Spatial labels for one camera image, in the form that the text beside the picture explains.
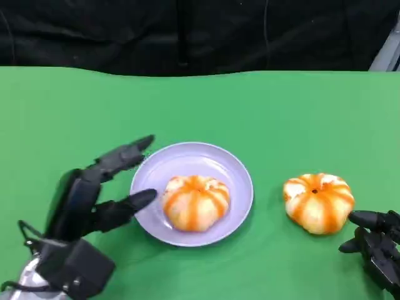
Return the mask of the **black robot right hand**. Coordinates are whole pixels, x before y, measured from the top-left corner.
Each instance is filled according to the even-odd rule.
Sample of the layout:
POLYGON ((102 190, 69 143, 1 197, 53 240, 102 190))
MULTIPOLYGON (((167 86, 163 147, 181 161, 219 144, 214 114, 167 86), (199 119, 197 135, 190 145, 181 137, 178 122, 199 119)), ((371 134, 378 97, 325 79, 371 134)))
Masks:
POLYGON ((342 253, 360 253, 364 270, 394 299, 399 299, 399 214, 352 211, 347 217, 357 226, 354 237, 339 246, 342 253))

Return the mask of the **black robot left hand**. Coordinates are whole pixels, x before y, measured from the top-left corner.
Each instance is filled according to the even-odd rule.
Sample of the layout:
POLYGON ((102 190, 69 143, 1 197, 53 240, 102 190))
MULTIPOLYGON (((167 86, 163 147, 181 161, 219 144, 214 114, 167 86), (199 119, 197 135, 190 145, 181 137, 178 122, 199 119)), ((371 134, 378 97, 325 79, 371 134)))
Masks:
POLYGON ((120 201, 97 203, 102 184, 121 171, 140 165, 155 136, 142 137, 96 158, 84 169, 72 169, 60 179, 47 217, 44 236, 72 242, 101 231, 106 233, 129 223, 132 217, 151 204, 158 195, 145 189, 120 201))

